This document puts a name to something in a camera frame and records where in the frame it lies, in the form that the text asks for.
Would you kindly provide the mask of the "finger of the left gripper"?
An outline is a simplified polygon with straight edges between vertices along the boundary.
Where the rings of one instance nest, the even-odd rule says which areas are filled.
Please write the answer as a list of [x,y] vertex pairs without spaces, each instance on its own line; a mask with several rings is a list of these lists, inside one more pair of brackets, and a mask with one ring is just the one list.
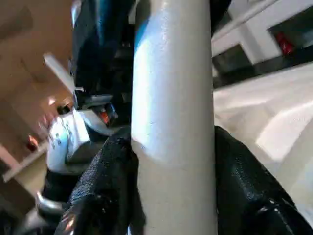
[[218,24],[228,10],[232,0],[211,0],[210,1],[210,19],[211,34],[216,32]]

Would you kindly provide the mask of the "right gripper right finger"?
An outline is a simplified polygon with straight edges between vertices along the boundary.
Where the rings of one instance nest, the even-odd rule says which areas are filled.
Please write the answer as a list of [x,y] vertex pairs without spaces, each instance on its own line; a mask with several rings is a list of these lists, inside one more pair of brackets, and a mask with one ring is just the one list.
[[215,131],[220,235],[311,235],[313,229],[276,178],[239,140]]

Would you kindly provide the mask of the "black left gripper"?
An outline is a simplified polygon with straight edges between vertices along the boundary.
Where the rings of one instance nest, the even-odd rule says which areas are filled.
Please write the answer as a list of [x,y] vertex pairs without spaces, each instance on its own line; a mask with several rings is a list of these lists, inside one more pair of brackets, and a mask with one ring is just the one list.
[[108,127],[130,125],[134,61],[133,0],[84,0],[73,28],[74,107]]

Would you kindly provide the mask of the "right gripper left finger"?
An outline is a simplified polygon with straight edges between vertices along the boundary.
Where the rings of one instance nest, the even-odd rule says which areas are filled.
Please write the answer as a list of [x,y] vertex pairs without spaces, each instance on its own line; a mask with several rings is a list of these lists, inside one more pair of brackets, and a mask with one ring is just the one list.
[[70,195],[56,235],[142,235],[146,216],[129,133],[107,138]]

